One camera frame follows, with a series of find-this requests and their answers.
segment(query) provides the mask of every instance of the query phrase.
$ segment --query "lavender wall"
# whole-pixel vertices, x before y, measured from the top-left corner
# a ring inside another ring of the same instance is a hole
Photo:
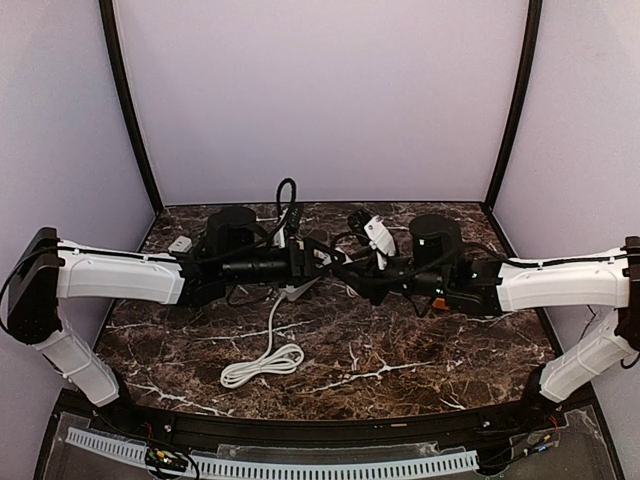
[[[98,2],[3,2],[0,32],[0,278],[43,225],[79,242],[136,248],[152,211],[119,110]],[[90,342],[106,306],[68,305]],[[34,350],[0,335],[0,479],[32,478],[61,385]]]
[[[484,198],[527,1],[116,3],[168,204]]]
[[[640,4],[545,2],[497,216],[521,256],[605,250],[640,235]],[[551,310],[565,347],[586,308]],[[594,382],[628,478],[640,478],[640,370]]]

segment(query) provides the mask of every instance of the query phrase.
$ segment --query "power cord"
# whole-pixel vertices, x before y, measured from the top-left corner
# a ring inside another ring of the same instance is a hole
[[[289,343],[280,347],[275,353],[271,353],[273,347],[273,317],[278,306],[286,297],[280,295],[269,313],[269,346],[257,360],[240,362],[229,365],[220,374],[220,383],[226,388],[238,388],[261,373],[274,373],[277,375],[289,375],[294,373],[304,360],[304,352],[294,344]]]

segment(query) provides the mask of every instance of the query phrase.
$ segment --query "white cable tray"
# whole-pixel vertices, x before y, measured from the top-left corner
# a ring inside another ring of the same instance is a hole
[[[147,447],[142,442],[118,440],[69,427],[66,443],[120,463],[146,468]],[[417,480],[478,469],[475,450],[413,460],[341,465],[252,463],[199,455],[191,458],[198,464],[200,478],[216,480]],[[192,465],[185,476],[195,477]]]

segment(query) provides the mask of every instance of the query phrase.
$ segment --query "black motor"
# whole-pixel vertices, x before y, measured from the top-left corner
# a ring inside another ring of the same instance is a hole
[[[455,263],[461,253],[460,225],[451,218],[434,214],[421,215],[411,221],[409,232],[413,242],[413,261],[418,268],[450,251],[455,253],[447,263]]]

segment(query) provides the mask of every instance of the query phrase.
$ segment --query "black cylindrical motor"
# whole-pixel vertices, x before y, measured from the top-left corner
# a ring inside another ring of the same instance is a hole
[[[222,255],[254,242],[256,212],[247,207],[226,207],[209,217],[205,239],[208,257]]]
[[[409,224],[413,242],[413,260],[421,267],[449,251],[455,251],[447,263],[454,263],[462,247],[458,222],[443,215],[421,215]]]

